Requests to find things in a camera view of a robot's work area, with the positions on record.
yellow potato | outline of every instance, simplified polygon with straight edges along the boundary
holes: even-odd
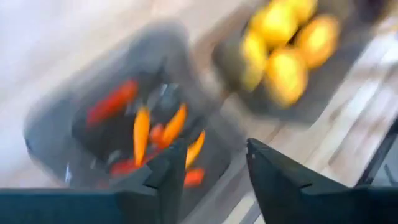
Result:
[[[281,107],[297,102],[308,84],[308,70],[300,52],[293,47],[275,49],[269,56],[264,84]]]
[[[268,47],[278,47],[287,44],[299,25],[286,2],[273,1],[254,15],[250,27],[261,34]]]
[[[241,84],[245,90],[253,91],[260,84],[267,68],[267,47],[260,35],[249,30],[243,37],[241,53],[246,60]]]
[[[275,0],[285,1],[294,10],[299,24],[306,23],[315,13],[318,7],[318,0]]]
[[[323,65],[335,52],[340,34],[338,20],[331,15],[320,15],[304,27],[295,39],[308,68]]]

kitchen counter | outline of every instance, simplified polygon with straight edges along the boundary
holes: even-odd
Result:
[[[251,6],[258,1],[251,1],[251,5],[247,1],[243,5],[242,0],[212,1],[211,7],[207,1],[184,4],[176,1],[178,9],[162,13],[158,7],[154,11],[152,5],[143,2],[132,7],[132,1],[125,0],[110,12],[103,6],[90,14],[97,17],[83,17],[86,14],[82,12],[65,16],[64,33],[55,36],[55,30],[60,28],[53,26],[54,30],[37,36],[33,51],[21,48],[19,55],[13,55],[18,60],[1,65],[12,77],[4,75],[8,79],[2,83],[4,88],[0,92],[1,187],[63,186],[27,155],[23,140],[27,112],[120,41],[165,15],[172,14],[187,27],[203,87],[215,99],[224,99],[211,67],[211,50],[237,24],[244,22]],[[103,11],[108,16],[100,18]],[[255,118],[233,95],[225,101],[222,113],[238,121],[247,136],[258,138],[345,185],[354,185],[398,112],[395,103],[398,68],[394,66],[397,51],[394,37],[384,35],[374,39],[311,127]]]

yellow fruit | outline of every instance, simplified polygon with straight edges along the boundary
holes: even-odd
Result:
[[[276,0],[285,1],[294,10],[299,24],[306,23],[315,13],[318,7],[318,0]]]
[[[308,70],[300,52],[293,47],[275,49],[269,56],[264,84],[281,107],[299,100],[308,84]]]
[[[261,34],[268,47],[277,47],[287,44],[299,25],[287,3],[274,1],[254,15],[250,27]]]
[[[267,68],[267,47],[261,36],[249,30],[243,37],[241,53],[246,60],[241,84],[245,90],[253,91],[260,84]]]
[[[340,33],[338,20],[330,15],[320,15],[304,27],[295,40],[308,68],[323,65],[335,52]]]

